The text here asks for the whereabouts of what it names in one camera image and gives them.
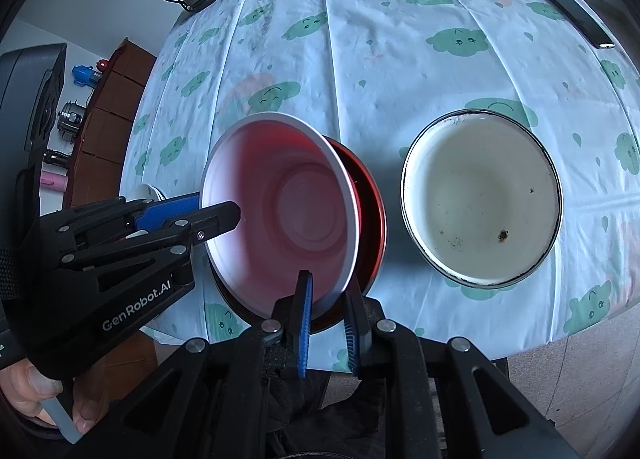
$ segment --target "white enamel bowl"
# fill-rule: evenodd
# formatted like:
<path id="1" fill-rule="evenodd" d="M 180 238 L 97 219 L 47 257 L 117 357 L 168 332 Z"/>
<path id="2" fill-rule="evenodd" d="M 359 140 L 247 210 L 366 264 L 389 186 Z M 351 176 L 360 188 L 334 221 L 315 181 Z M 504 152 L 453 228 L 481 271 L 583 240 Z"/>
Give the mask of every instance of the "white enamel bowl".
<path id="1" fill-rule="evenodd" d="M 433 267 L 495 289 L 530 275 L 562 220 L 558 173 L 540 141 L 491 111 L 441 116 L 415 139 L 402 169 L 402 214 Z"/>

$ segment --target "blue bottle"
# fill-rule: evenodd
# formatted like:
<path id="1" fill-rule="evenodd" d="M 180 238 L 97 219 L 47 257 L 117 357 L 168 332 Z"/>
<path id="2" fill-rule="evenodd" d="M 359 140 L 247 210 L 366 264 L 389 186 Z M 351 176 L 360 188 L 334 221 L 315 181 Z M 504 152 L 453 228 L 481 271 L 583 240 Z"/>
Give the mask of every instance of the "blue bottle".
<path id="1" fill-rule="evenodd" d="M 94 89 L 102 77 L 98 71 L 94 71 L 93 67 L 87 67 L 86 65 L 75 65 L 71 70 L 71 74 L 74 76 L 74 84 L 81 87 L 88 85 Z"/>

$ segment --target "black strap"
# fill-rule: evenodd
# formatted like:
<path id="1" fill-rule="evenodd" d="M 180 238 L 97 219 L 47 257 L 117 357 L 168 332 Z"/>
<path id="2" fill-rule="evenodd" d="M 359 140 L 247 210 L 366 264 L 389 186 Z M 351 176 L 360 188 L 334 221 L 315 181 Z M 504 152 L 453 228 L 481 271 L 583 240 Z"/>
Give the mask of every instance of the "black strap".
<path id="1" fill-rule="evenodd" d="M 0 248 L 0 300 L 22 298 L 21 284 L 15 250 Z"/>

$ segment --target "smartphone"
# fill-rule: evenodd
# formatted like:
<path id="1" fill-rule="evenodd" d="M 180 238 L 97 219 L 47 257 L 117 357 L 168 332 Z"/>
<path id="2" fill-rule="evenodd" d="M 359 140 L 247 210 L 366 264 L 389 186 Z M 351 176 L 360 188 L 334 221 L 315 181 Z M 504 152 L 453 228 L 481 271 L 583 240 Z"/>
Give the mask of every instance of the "smartphone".
<path id="1" fill-rule="evenodd" d="M 613 48 L 615 44 L 602 27 L 574 0 L 550 0 L 565 14 L 580 32 L 598 49 Z"/>

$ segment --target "pink container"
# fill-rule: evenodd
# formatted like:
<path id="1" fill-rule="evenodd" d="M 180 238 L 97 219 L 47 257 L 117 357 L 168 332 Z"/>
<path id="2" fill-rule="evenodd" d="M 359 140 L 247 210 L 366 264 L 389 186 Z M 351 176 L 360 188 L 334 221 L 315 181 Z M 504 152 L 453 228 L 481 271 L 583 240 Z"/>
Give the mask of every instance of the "pink container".
<path id="1" fill-rule="evenodd" d="M 282 113 L 240 120 L 213 147 L 200 193 L 201 208 L 229 200 L 240 224 L 207 251 L 233 297 L 268 318 L 308 269 L 312 317 L 331 308 L 353 273 L 360 228 L 353 185 L 327 140 Z"/>
<path id="2" fill-rule="evenodd" d="M 66 190 L 66 176 L 43 170 L 40 173 L 40 186 L 56 192 L 64 192 Z"/>

